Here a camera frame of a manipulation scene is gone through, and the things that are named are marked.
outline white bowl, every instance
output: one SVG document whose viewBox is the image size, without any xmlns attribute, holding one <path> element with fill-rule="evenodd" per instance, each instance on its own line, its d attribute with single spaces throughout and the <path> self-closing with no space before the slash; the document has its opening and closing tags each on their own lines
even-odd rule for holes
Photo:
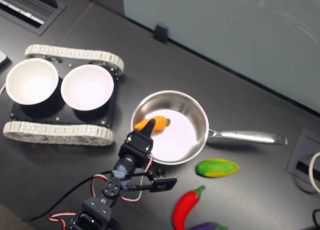
<svg viewBox="0 0 320 230">
<path fill-rule="evenodd" d="M 33 105 L 47 100 L 57 88 L 55 66 L 41 58 L 30 58 L 15 65 L 6 76 L 5 88 L 18 104 Z"/>
<path fill-rule="evenodd" d="M 114 86 L 111 74 L 103 67 L 82 65 L 65 76 L 61 95 L 73 109 L 90 111 L 101 107 L 110 99 Z"/>
</svg>

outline chili pepper stem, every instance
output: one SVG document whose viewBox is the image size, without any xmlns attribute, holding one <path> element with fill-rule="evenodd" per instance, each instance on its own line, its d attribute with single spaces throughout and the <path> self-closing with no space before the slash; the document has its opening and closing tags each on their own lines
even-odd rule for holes
<svg viewBox="0 0 320 230">
<path fill-rule="evenodd" d="M 202 193 L 202 191 L 205 190 L 205 189 L 206 189 L 206 187 L 205 187 L 204 185 L 202 185 L 202 186 L 200 186 L 199 188 L 193 190 L 193 191 L 196 192 L 196 198 L 197 198 L 197 199 L 201 197 L 201 193 Z"/>
</svg>

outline frosted glass panel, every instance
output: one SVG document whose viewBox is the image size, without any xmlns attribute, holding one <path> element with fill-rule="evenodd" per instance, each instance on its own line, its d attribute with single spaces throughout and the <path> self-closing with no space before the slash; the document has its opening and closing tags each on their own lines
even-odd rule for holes
<svg viewBox="0 0 320 230">
<path fill-rule="evenodd" d="M 124 0 L 124 10 L 320 112 L 320 0 Z"/>
</svg>

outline plastic vegetable toy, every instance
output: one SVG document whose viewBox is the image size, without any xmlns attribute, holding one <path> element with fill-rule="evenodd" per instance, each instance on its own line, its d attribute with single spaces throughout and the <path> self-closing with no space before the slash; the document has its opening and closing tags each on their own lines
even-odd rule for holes
<svg viewBox="0 0 320 230">
<path fill-rule="evenodd" d="M 219 158 L 204 160 L 196 166 L 197 174 L 210 178 L 224 177 L 238 169 L 239 166 L 236 163 Z"/>
<path fill-rule="evenodd" d="M 145 119 L 145 120 L 137 123 L 136 125 L 134 125 L 134 129 L 140 131 L 141 129 L 143 129 L 145 127 L 145 125 L 151 119 L 155 120 L 155 125 L 154 125 L 154 128 L 153 128 L 153 131 L 161 131 L 165 127 L 170 125 L 170 119 L 169 118 L 165 118 L 164 116 L 155 116 L 155 117 L 152 117 L 152 118 L 149 118 L 149 119 Z"/>
<path fill-rule="evenodd" d="M 205 186 L 185 193 L 175 205 L 173 211 L 173 226 L 175 230 L 185 230 L 185 219 L 191 209 L 197 204 Z"/>
<path fill-rule="evenodd" d="M 227 226 L 221 226 L 216 222 L 208 222 L 191 228 L 190 230 L 228 230 Z"/>
</svg>

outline saucepan handle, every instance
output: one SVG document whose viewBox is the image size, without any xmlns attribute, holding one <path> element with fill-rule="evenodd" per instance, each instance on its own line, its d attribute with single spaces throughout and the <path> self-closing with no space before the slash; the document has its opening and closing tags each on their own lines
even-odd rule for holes
<svg viewBox="0 0 320 230">
<path fill-rule="evenodd" d="M 260 144 L 287 145 L 285 136 L 262 131 L 214 131 L 209 129 L 209 138 L 224 138 Z"/>
</svg>

